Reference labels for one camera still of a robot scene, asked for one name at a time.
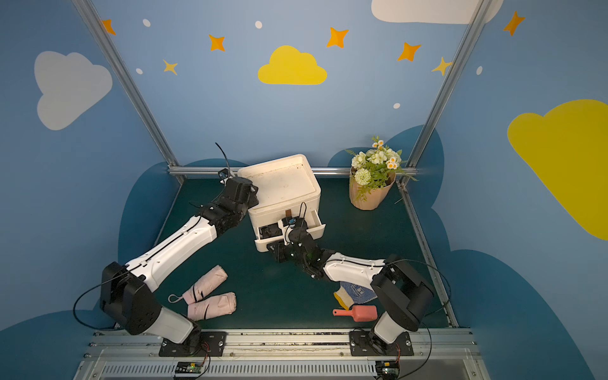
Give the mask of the white drawer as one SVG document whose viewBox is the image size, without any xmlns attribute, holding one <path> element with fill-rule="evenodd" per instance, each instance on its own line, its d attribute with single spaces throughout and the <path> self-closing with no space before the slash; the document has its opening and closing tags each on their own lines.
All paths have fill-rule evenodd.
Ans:
<svg viewBox="0 0 608 380">
<path fill-rule="evenodd" d="M 323 236 L 325 229 L 326 225 L 321 222 L 317 211 L 313 210 L 306 215 L 301 212 L 298 215 L 284 216 L 274 223 L 255 227 L 254 242 L 261 253 L 276 251 L 278 245 L 303 246 L 313 252 L 317 245 L 315 240 Z"/>
</svg>

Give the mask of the white three drawer cabinet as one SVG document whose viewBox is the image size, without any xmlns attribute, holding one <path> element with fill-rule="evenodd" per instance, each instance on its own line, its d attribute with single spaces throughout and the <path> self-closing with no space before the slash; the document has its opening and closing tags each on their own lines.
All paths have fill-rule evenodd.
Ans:
<svg viewBox="0 0 608 380">
<path fill-rule="evenodd" d="M 237 175 L 258 187 L 259 204 L 249 210 L 255 230 L 277 223 L 286 211 L 303 216 L 310 228 L 321 226 L 318 215 L 321 188 L 305 155 L 247 166 L 239 169 Z"/>
</svg>

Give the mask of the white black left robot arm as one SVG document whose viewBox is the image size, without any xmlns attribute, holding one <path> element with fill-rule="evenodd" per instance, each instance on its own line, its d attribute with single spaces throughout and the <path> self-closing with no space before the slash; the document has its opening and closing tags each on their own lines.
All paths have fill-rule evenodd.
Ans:
<svg viewBox="0 0 608 380">
<path fill-rule="evenodd" d="M 198 336 L 196 324 L 164 307 L 154 292 L 196 251 L 213 242 L 259 204 L 258 187 L 229 177 L 223 191 L 180 229 L 125 265 L 112 262 L 102 272 L 101 310 L 131 335 L 150 333 L 178 345 Z"/>
</svg>

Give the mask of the pink plastic scoop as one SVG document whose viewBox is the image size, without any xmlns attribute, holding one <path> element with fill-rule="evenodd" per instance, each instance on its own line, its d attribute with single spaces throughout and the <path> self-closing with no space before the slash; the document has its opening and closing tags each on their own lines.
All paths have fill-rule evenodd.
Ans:
<svg viewBox="0 0 608 380">
<path fill-rule="evenodd" d="M 378 310 L 375 306 L 354 305 L 350 310 L 335 309 L 332 311 L 332 315 L 335 317 L 350 317 L 355 322 L 369 322 L 378 319 Z"/>
</svg>

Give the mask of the tan ribbed flower pot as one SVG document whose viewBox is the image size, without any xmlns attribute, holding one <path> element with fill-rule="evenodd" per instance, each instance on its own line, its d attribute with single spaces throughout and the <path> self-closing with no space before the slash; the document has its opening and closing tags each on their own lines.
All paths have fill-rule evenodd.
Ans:
<svg viewBox="0 0 608 380">
<path fill-rule="evenodd" d="M 385 185 L 381 188 L 365 189 L 355 179 L 355 171 L 351 169 L 349 177 L 349 199 L 353 206 L 363 211 L 375 210 L 387 197 L 396 181 L 396 174 L 390 174 Z"/>
</svg>

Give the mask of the white and green flowers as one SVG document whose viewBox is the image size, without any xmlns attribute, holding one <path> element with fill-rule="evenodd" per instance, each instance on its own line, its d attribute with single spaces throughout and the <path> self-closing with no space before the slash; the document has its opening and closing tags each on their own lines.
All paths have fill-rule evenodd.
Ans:
<svg viewBox="0 0 608 380">
<path fill-rule="evenodd" d="M 417 181 L 413 174 L 409 174 L 403 166 L 402 151 L 395 151 L 388 147 L 379 137 L 373 136 L 372 148 L 356 153 L 347 149 L 351 155 L 351 167 L 355 171 L 356 182 L 365 189 L 381 188 L 385 185 L 390 174 L 402 175 L 408 180 Z"/>
</svg>

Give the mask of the aluminium frame floor rail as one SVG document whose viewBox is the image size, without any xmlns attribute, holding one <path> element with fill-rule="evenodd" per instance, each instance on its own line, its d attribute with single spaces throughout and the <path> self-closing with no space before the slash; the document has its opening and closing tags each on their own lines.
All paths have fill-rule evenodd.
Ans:
<svg viewBox="0 0 608 380">
<path fill-rule="evenodd" d="M 432 251 L 428 245 L 428 241 L 425 237 L 421 222 L 418 214 L 416 213 L 413 201 L 411 200 L 410 194 L 406 188 L 404 181 L 397 182 L 397 187 L 402 196 L 402 201 L 405 205 L 405 209 L 408 213 L 410 222 L 412 223 L 416 240 L 421 248 L 421 253 L 424 258 L 424 263 L 427 264 L 432 283 L 437 291 L 437 297 L 439 298 L 442 306 L 442 312 L 446 317 L 447 323 L 451 328 L 459 328 L 460 325 L 454 314 L 453 307 L 451 305 L 451 293 L 446 288 L 447 282 L 444 281 L 442 275 L 438 272 L 438 267 L 435 263 L 435 259 L 432 255 Z"/>
<path fill-rule="evenodd" d="M 138 180 L 132 188 L 120 220 L 118 262 L 126 264 L 153 248 L 174 205 L 181 185 Z"/>
</svg>

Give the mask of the aluminium frame back rail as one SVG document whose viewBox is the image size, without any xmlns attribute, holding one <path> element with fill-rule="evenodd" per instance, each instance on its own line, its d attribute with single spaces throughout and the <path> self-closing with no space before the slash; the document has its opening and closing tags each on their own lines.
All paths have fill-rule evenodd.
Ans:
<svg viewBox="0 0 608 380">
<path fill-rule="evenodd" d="M 313 174 L 317 177 L 347 177 L 351 169 L 346 167 L 312 167 Z M 223 167 L 214 166 L 169 166 L 169 174 L 174 176 L 214 176 Z"/>
</svg>

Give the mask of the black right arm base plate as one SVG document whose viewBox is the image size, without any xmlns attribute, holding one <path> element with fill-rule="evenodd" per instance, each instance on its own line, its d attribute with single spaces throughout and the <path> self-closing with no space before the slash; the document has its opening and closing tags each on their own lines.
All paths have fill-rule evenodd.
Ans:
<svg viewBox="0 0 608 380">
<path fill-rule="evenodd" d="M 388 344 L 372 331 L 354 329 L 349 334 L 352 356 L 414 356 L 408 332 L 403 332 L 394 343 Z"/>
</svg>

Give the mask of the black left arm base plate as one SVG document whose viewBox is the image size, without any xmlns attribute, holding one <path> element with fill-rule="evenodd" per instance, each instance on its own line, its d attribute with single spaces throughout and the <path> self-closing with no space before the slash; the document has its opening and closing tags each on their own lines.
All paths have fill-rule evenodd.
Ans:
<svg viewBox="0 0 608 380">
<path fill-rule="evenodd" d="M 223 355 L 225 340 L 226 332 L 195 330 L 180 344 L 164 339 L 158 355 L 160 357 L 220 357 Z"/>
</svg>

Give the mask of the aluminium frame right floor rail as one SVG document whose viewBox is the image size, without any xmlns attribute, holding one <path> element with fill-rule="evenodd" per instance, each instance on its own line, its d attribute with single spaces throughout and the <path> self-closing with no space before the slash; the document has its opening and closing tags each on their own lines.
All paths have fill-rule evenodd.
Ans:
<svg viewBox="0 0 608 380">
<path fill-rule="evenodd" d="M 459 328 L 460 325 L 454 314 L 453 307 L 451 305 L 451 293 L 446 288 L 447 282 L 444 281 L 442 275 L 438 272 L 438 267 L 435 263 L 435 259 L 432 255 L 432 251 L 428 245 L 428 241 L 425 237 L 421 222 L 418 214 L 416 213 L 413 201 L 411 200 L 410 194 L 406 188 L 404 181 L 397 182 L 397 187 L 402 196 L 402 201 L 405 205 L 405 209 L 408 213 L 410 222 L 412 223 L 416 240 L 421 248 L 421 253 L 424 258 L 424 263 L 427 264 L 432 283 L 437 291 L 437 297 L 439 298 L 442 306 L 442 312 L 446 317 L 447 323 L 451 328 Z"/>
</svg>

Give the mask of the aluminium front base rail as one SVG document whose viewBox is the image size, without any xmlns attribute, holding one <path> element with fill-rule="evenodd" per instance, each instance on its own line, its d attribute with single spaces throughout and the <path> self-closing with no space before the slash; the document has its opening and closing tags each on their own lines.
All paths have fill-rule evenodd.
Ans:
<svg viewBox="0 0 608 380">
<path fill-rule="evenodd" d="M 409 332 L 414 356 L 352 356 L 354 329 L 232 329 L 220 357 L 160 357 L 162 339 L 97 332 L 77 379 L 488 379 L 468 329 Z"/>
</svg>

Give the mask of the aluminium frame left post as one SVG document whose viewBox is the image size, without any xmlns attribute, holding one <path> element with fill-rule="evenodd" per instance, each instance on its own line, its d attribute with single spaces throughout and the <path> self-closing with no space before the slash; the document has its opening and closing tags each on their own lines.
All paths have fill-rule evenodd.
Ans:
<svg viewBox="0 0 608 380">
<path fill-rule="evenodd" d="M 103 22 L 95 9 L 92 1 L 74 0 L 72 1 L 74 8 L 79 13 L 86 27 L 95 39 L 98 47 L 101 49 L 104 57 L 111 66 L 114 74 L 122 85 L 131 104 L 142 120 L 144 127 L 147 129 L 150 137 L 155 142 L 164 160 L 169 166 L 179 166 L 177 157 L 169 146 L 166 137 L 163 135 L 158 122 L 155 120 L 150 108 L 145 102 L 143 95 L 140 93 L 133 77 L 131 76 L 120 52 L 112 42 L 112 35 L 106 30 Z"/>
</svg>

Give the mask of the aluminium frame post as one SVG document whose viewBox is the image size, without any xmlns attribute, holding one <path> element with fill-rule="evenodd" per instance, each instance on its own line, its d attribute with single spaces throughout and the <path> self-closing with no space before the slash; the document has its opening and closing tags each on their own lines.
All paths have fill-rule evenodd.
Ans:
<svg viewBox="0 0 608 380">
<path fill-rule="evenodd" d="M 407 167 L 415 170 L 420 159 L 427 147 L 433 132 L 446 108 L 450 97 L 459 81 L 459 78 L 473 52 L 475 44 L 486 24 L 486 16 L 489 14 L 494 1 L 483 0 L 479 1 L 473 11 L 472 19 L 467 25 L 463 38 L 460 41 L 458 49 L 454 54 L 453 64 L 450 66 L 448 73 L 440 87 L 440 91 L 432 106 L 431 112 L 419 134 L 416 143 L 411 151 L 407 161 Z"/>
<path fill-rule="evenodd" d="M 111 66 L 114 74 L 122 85 L 131 104 L 142 120 L 144 127 L 147 129 L 150 137 L 155 142 L 164 160 L 169 166 L 179 166 L 177 157 L 169 146 L 166 137 L 163 135 L 158 122 L 155 120 L 150 108 L 145 102 L 143 95 L 140 93 L 133 77 L 131 76 L 120 52 L 112 42 L 112 35 L 106 30 L 103 22 L 95 9 L 92 1 L 74 0 L 72 1 L 74 8 L 79 13 L 86 27 L 95 39 L 98 47 L 101 49 L 104 57 Z"/>
</svg>

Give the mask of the aluminium frame right post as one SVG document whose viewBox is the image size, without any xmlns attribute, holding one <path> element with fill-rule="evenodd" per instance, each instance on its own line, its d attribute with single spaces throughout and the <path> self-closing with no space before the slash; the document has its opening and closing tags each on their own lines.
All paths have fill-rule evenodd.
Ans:
<svg viewBox="0 0 608 380">
<path fill-rule="evenodd" d="M 494 1 L 483 0 L 479 1 L 473 11 L 472 19 L 467 25 L 463 38 L 460 41 L 458 49 L 454 54 L 453 64 L 450 66 L 448 73 L 440 87 L 440 91 L 432 106 L 431 112 L 419 134 L 416 143 L 411 151 L 407 161 L 407 167 L 415 170 L 420 159 L 427 147 L 433 132 L 446 108 L 450 97 L 459 81 L 459 78 L 473 52 L 475 44 L 486 24 L 486 16 L 489 14 Z"/>
</svg>

